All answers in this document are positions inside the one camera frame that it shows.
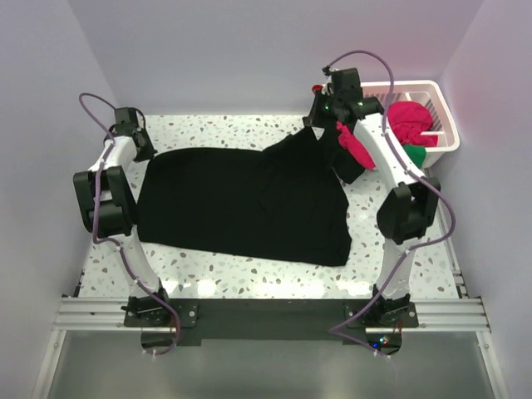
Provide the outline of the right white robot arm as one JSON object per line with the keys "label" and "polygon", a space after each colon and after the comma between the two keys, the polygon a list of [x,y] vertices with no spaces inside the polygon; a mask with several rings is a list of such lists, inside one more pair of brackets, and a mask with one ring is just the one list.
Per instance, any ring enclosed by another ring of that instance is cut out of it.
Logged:
{"label": "right white robot arm", "polygon": [[410,304],[415,253],[434,222],[440,186],[425,177],[393,134],[388,120],[389,101],[365,97],[360,89],[332,92],[322,85],[316,85],[313,94],[304,125],[347,128],[370,155],[387,190],[377,211],[377,227],[385,239],[382,269],[369,302],[343,322],[347,326],[365,319],[387,327]]}

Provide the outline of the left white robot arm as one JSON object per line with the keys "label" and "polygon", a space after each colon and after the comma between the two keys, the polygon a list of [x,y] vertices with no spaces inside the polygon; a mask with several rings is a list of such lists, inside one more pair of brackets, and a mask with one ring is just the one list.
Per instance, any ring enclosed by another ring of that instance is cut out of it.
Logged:
{"label": "left white robot arm", "polygon": [[117,252],[130,288],[126,316],[162,327],[173,319],[172,306],[140,243],[139,212],[126,178],[131,163],[152,159],[155,150],[140,127],[124,135],[109,131],[103,143],[95,164],[73,175],[82,222],[94,244],[110,244]]}

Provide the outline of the black t-shirt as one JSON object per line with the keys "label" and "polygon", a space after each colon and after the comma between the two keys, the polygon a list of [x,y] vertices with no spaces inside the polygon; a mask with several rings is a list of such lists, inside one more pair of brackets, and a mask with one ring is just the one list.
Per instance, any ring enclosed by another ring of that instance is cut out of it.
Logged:
{"label": "black t-shirt", "polygon": [[314,132],[264,150],[156,156],[138,198],[144,243],[328,267],[346,264],[348,202]]}

